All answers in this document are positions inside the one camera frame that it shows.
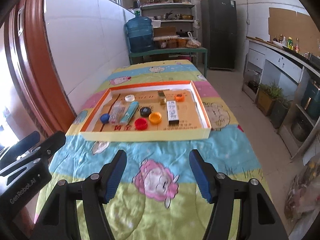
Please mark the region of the black bottle cap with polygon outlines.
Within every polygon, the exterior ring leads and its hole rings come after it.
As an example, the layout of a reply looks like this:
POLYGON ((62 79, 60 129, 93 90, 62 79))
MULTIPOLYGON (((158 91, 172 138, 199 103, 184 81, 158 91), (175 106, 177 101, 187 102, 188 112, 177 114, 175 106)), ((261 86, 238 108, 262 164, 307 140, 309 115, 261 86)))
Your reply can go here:
POLYGON ((148 118, 149 115, 152 113, 151 108, 150 107, 142 107, 140 110, 140 116, 143 118, 148 118))

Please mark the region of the white kitchen counter cabinet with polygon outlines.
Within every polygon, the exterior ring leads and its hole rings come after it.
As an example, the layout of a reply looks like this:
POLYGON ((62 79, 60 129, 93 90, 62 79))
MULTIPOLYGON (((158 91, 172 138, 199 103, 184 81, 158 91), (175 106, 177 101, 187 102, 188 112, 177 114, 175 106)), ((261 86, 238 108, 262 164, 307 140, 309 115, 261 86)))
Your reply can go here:
POLYGON ((292 158, 303 155, 319 132, 319 72, 303 57, 249 39, 242 90, 257 105, 261 83, 283 90, 269 116, 292 158))

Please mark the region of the black refrigerator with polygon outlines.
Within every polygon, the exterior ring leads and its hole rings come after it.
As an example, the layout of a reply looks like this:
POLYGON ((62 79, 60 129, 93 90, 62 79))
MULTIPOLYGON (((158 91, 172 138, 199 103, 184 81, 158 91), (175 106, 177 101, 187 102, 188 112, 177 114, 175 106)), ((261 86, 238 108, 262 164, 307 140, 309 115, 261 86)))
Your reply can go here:
POLYGON ((235 68, 237 13, 234 0, 201 0, 202 44, 210 69, 235 68))

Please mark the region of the white wall shelf unit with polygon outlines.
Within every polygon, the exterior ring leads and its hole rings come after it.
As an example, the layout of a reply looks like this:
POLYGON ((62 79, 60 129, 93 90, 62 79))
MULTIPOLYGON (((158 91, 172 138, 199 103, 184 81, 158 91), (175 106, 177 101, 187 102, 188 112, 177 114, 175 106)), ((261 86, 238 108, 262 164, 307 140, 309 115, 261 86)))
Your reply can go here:
POLYGON ((178 34, 196 30, 197 10, 194 0, 138 0, 142 16, 160 22, 161 27, 175 27, 178 34))

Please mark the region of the gold lighter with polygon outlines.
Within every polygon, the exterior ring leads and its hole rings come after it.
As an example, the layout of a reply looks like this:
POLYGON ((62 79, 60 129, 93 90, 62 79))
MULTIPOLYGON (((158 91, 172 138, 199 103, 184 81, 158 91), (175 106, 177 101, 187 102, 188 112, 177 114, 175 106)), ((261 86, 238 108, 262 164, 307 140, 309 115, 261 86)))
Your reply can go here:
POLYGON ((165 105, 167 103, 167 99, 166 99, 165 94, 162 90, 158 91, 158 97, 159 97, 160 105, 165 105))

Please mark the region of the white bottle cap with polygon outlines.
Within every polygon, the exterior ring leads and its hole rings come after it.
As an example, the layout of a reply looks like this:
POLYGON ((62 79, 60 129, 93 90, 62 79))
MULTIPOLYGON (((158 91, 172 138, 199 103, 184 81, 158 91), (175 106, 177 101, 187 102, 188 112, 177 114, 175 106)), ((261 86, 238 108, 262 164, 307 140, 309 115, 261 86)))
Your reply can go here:
POLYGON ((125 96, 125 101, 126 102, 133 102, 133 101, 135 101, 135 96, 133 94, 129 94, 129 95, 125 96))

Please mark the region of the yellow-orange bottle cap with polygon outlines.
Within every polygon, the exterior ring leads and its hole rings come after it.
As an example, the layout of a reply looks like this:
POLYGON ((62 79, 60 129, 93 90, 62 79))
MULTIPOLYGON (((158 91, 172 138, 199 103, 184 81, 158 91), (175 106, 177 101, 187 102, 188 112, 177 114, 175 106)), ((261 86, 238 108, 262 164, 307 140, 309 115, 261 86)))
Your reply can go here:
POLYGON ((160 124, 162 121, 162 115, 159 112, 152 112, 149 117, 148 117, 149 121, 151 124, 153 125, 157 125, 160 124))

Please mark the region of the teal lighter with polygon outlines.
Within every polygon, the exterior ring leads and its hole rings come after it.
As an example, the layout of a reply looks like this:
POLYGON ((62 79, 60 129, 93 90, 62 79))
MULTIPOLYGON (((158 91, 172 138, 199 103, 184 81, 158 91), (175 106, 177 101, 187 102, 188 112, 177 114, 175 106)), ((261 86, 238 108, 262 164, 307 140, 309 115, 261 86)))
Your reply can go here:
POLYGON ((119 123, 121 125, 127 125, 131 121, 132 117, 134 116, 138 106, 139 106, 139 103, 137 101, 131 102, 119 123))

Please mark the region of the blue bottle cap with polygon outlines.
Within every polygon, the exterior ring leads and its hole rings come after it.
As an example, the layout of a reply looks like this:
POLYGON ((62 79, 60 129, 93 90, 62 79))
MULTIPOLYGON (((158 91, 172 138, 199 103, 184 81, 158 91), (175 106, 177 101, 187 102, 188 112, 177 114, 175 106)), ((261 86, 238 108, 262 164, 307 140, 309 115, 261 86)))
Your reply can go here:
POLYGON ((100 121, 102 124, 108 124, 110 119, 110 115, 108 113, 102 114, 100 116, 100 121))

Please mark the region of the cartoon patterned tablecloth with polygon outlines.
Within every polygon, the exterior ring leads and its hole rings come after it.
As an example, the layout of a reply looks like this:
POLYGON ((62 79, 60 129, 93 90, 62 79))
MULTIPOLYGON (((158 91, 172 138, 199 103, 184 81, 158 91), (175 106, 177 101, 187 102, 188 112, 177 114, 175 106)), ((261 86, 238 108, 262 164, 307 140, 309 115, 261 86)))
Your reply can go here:
POLYGON ((40 213, 55 184, 81 181, 100 171, 118 150, 127 165, 115 197, 105 205, 116 239, 201 239, 212 206, 202 198, 189 166, 197 149, 218 172, 235 180, 255 178, 267 186, 261 165, 235 116, 197 68, 187 60, 148 62, 116 69, 80 108, 53 156, 51 181, 40 191, 40 213), (163 142, 93 142, 80 128, 102 95, 111 87, 147 82, 191 80, 212 124, 206 140, 163 142))

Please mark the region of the red wooden door frame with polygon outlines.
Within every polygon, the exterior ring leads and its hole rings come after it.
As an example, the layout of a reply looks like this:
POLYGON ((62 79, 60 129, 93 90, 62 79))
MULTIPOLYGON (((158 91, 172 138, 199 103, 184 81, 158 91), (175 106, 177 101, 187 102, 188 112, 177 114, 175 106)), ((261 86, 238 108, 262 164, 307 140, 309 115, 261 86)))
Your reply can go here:
POLYGON ((18 0, 4 20, 4 51, 18 98, 12 116, 22 130, 48 137, 75 119, 49 46, 44 0, 18 0))

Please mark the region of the green side table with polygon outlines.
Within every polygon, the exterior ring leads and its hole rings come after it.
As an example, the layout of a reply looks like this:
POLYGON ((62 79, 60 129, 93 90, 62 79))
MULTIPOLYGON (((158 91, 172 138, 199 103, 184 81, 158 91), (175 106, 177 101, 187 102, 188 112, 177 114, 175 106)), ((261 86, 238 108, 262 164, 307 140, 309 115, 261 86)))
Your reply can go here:
POLYGON ((140 53, 129 53, 129 59, 130 63, 132 64, 132 61, 134 58, 137 57, 144 57, 144 56, 151 56, 151 55, 162 55, 162 54, 177 54, 177 53, 202 53, 204 55, 204 71, 203 75, 204 77, 207 77, 207 71, 208 71, 208 50, 203 47, 198 48, 165 48, 165 49, 153 49, 145 52, 140 53))

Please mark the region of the orange shallow cardboard tray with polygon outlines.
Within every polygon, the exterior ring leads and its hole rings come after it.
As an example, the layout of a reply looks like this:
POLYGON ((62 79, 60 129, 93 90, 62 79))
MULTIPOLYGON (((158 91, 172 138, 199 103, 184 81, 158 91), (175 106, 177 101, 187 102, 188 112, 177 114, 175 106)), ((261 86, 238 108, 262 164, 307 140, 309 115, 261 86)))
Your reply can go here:
POLYGON ((210 130, 208 115, 193 81, 166 81, 109 88, 88 115, 80 134, 89 141, 182 141, 207 139, 210 130), (160 105, 159 90, 164 92, 167 101, 174 101, 176 94, 185 96, 184 102, 176 102, 180 120, 178 125, 169 125, 167 104, 160 105), (124 113, 126 112, 130 103, 125 101, 125 96, 129 94, 133 94, 135 101, 139 103, 131 121, 127 125, 102 124, 100 116, 110 114, 115 102, 125 104, 124 113), (142 118, 139 112, 142 107, 150 107, 152 112, 161 113, 161 123, 153 125, 148 118, 144 118, 148 122, 148 128, 137 131, 134 123, 136 119, 142 118))

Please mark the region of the white hello kitty lighter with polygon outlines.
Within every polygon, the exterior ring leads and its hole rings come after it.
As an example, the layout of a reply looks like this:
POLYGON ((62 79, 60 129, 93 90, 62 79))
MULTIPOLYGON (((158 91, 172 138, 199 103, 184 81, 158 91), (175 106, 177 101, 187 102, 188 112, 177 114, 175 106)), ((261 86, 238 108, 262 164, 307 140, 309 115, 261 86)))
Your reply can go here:
POLYGON ((167 101, 167 114, 169 125, 179 124, 180 120, 178 117, 176 101, 167 101))

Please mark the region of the potted green plant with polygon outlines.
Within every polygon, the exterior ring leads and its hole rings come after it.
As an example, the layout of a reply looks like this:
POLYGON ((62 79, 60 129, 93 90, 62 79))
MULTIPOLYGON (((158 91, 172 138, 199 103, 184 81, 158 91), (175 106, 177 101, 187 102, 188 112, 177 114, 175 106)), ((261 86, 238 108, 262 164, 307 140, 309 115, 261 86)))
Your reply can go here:
POLYGON ((283 90, 275 82, 271 82, 268 85, 261 83, 258 88, 257 107, 264 116, 269 116, 276 100, 282 97, 283 90))

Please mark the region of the plastic bag of food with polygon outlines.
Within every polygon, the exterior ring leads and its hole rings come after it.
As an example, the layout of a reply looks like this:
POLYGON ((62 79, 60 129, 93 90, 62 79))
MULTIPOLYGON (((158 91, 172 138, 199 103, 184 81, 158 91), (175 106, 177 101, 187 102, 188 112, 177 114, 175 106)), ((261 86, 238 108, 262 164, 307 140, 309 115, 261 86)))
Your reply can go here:
POLYGON ((187 48, 199 48, 201 46, 201 43, 196 40, 192 33, 189 31, 188 32, 188 41, 187 41, 187 44, 186 44, 186 47, 187 48))

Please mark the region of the clear patterned lighter box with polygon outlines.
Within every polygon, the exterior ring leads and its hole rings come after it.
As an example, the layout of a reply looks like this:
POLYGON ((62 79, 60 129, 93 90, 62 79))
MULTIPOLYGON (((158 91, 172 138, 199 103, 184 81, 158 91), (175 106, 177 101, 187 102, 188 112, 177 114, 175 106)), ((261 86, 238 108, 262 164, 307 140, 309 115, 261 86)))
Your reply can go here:
POLYGON ((121 118, 124 115, 126 105, 120 102, 115 102, 110 111, 109 123, 117 125, 120 123, 121 118))

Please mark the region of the brown cardboard box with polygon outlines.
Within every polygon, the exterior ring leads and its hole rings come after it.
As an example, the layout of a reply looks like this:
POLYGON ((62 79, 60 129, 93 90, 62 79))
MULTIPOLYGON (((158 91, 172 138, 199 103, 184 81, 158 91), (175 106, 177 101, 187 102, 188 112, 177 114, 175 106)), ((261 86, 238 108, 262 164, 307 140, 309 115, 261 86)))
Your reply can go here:
POLYGON ((176 27, 159 27, 153 29, 154 37, 161 36, 175 36, 176 35, 176 27))

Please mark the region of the blue water jug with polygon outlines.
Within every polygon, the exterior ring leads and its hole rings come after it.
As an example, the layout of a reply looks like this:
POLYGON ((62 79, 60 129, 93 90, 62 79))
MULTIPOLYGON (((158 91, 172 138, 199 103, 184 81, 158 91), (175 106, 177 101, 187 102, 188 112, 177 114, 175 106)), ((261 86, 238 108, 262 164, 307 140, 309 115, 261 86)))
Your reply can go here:
POLYGON ((139 10, 136 10, 135 17, 126 23, 126 31, 132 53, 153 50, 152 20, 141 16, 139 10))

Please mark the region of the red bottle cap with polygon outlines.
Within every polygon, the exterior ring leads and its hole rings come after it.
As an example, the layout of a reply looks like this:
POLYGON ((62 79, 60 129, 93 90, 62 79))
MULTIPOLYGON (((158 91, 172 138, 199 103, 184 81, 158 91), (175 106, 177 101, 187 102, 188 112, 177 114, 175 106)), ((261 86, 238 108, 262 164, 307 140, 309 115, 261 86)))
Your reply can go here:
POLYGON ((148 128, 148 122, 144 118, 136 119, 134 125, 137 131, 144 131, 148 128))

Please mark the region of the orange bottle cap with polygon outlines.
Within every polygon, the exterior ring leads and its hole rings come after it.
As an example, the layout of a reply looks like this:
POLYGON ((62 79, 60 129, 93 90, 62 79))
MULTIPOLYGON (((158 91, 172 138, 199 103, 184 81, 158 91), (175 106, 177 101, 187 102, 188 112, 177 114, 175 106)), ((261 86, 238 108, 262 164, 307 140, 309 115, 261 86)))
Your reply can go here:
POLYGON ((184 102, 185 101, 185 96, 183 94, 176 94, 175 95, 175 101, 176 102, 184 102))

